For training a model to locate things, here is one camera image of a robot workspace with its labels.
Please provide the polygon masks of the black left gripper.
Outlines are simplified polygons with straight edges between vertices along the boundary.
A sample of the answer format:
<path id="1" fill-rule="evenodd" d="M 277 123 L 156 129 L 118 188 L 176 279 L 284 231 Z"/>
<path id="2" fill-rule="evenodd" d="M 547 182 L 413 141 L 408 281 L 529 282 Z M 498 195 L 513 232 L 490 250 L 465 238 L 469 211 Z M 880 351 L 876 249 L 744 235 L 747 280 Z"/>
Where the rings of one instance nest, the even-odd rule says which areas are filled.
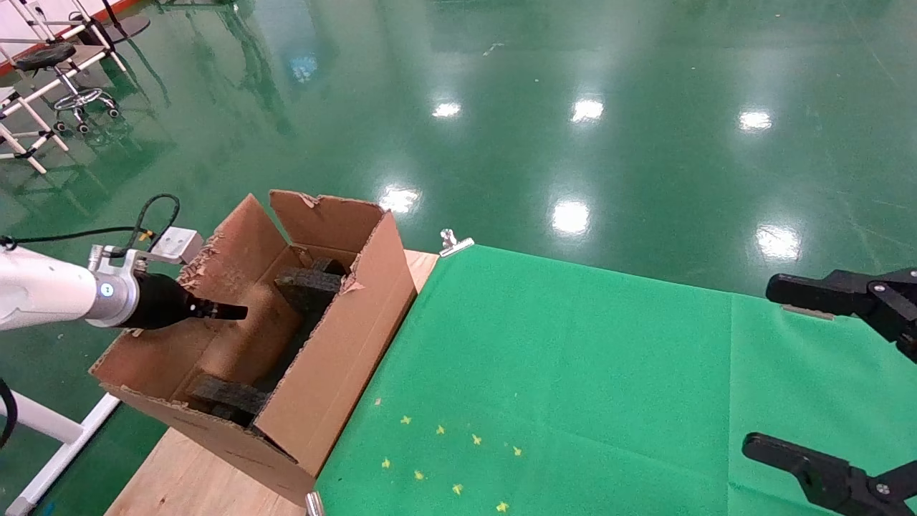
<path id="1" fill-rule="evenodd" d="M 342 262 L 320 257 L 308 267 L 285 267 L 274 278 L 275 287 L 289 306 L 301 315 L 321 316 L 340 291 L 348 268 Z M 158 330 L 187 319 L 243 320 L 246 306 L 236 306 L 193 296 L 183 285 L 164 274 L 137 273 L 140 288 L 133 311 L 133 327 Z M 250 428 L 269 396 L 271 380 L 254 384 L 224 380 L 200 373 L 188 386 L 188 396 L 203 405 L 207 414 Z"/>

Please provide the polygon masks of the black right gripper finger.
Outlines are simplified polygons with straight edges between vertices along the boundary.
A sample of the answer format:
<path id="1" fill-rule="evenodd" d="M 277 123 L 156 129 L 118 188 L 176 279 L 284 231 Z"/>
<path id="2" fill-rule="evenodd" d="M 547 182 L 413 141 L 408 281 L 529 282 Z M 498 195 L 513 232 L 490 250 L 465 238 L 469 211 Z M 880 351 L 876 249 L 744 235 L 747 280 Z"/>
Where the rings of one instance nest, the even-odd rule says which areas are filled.
<path id="1" fill-rule="evenodd" d="M 916 362 L 916 271 L 868 275 L 835 269 L 822 279 L 773 275 L 767 300 L 803 310 L 852 317 Z"/>
<path id="2" fill-rule="evenodd" d="M 848 461 L 760 432 L 744 437 L 742 453 L 792 474 L 812 505 L 841 515 L 914 515 L 907 501 L 916 495 L 916 462 L 878 476 Z"/>

